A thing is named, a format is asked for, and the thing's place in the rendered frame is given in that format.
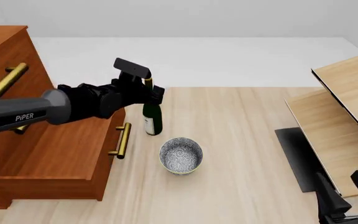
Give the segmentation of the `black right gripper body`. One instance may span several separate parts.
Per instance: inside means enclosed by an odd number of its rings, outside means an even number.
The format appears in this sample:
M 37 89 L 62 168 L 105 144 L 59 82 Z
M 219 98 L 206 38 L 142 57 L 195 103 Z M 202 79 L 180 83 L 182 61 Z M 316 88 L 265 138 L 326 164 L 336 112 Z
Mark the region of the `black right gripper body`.
M 347 216 L 343 212 L 318 212 L 319 224 L 358 224 L 358 215 Z

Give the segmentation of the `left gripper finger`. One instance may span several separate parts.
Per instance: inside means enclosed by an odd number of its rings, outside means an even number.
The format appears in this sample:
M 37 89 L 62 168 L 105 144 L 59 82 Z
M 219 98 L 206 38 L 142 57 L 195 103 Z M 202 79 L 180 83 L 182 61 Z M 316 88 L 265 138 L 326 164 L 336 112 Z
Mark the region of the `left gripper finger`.
M 163 96 L 165 94 L 165 89 L 154 85 L 150 94 L 150 104 L 160 105 L 163 101 Z

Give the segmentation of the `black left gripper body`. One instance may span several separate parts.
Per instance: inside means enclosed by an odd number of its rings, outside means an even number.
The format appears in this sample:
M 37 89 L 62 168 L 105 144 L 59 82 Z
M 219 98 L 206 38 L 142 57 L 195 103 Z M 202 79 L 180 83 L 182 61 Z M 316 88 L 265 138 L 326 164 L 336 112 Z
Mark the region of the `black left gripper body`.
M 121 72 L 118 79 L 111 80 L 111 84 L 116 87 L 116 93 L 121 99 L 118 108 L 151 101 L 151 90 L 142 83 L 140 77 Z

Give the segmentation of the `dark green wine bottle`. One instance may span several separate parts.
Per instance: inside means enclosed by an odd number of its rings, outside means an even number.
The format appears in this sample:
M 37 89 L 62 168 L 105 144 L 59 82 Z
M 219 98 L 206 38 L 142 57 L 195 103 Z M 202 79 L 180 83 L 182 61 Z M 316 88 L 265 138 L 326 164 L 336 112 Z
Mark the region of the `dark green wine bottle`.
M 154 87 L 152 78 L 145 79 L 144 83 L 151 91 Z M 144 116 L 145 132 L 151 136 L 156 136 L 162 132 L 162 110 L 160 105 L 153 105 L 150 102 L 143 105 L 142 114 Z

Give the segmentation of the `deep wooden drawer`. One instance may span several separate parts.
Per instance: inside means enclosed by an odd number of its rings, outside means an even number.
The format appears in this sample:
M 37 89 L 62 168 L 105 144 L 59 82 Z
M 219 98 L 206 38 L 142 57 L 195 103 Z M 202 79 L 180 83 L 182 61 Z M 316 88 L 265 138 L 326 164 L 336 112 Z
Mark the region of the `deep wooden drawer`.
M 47 125 L 37 141 L 32 125 L 0 167 L 0 191 L 9 199 L 96 199 L 102 201 L 112 156 L 126 112 Z

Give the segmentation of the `wooden cabinet drawer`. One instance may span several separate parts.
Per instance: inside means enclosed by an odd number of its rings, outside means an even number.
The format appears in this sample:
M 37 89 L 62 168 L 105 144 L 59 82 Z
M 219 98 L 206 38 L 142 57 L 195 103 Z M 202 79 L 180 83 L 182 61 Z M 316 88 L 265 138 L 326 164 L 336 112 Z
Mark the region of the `wooden cabinet drawer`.
M 13 131 L 1 132 L 0 168 L 16 153 L 27 154 L 27 152 L 38 143 L 47 127 L 48 123 L 43 121 L 41 123 L 31 124 L 22 135 L 16 134 Z

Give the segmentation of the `small flat plate on stalk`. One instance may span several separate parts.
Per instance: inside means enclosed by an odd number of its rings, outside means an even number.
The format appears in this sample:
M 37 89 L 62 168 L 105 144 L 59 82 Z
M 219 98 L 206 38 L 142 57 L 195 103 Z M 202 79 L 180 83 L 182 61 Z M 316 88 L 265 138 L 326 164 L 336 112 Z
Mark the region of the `small flat plate on stalk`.
M 132 63 L 130 61 L 117 58 L 113 65 L 114 68 L 120 70 L 121 72 L 130 74 L 132 76 L 136 76 L 143 79 L 150 79 L 152 74 L 147 67 L 143 67 L 136 63 Z

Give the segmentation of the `blue-white patterned bowl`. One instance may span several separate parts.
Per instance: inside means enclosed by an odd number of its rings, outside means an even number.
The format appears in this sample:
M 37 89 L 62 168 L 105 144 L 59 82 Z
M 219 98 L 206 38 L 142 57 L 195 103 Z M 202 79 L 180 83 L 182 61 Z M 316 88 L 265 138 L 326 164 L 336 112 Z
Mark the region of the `blue-white patterned bowl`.
M 171 138 L 160 148 L 158 158 L 163 167 L 173 175 L 190 175 L 203 161 L 200 145 L 189 138 Z

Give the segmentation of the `pale wooden slanted shelf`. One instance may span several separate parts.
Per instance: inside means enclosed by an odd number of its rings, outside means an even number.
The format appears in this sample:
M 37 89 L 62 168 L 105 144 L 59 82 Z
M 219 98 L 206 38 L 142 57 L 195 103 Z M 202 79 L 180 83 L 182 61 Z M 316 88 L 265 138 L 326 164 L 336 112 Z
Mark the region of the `pale wooden slanted shelf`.
M 358 196 L 358 56 L 311 73 L 324 88 L 285 103 L 337 192 Z

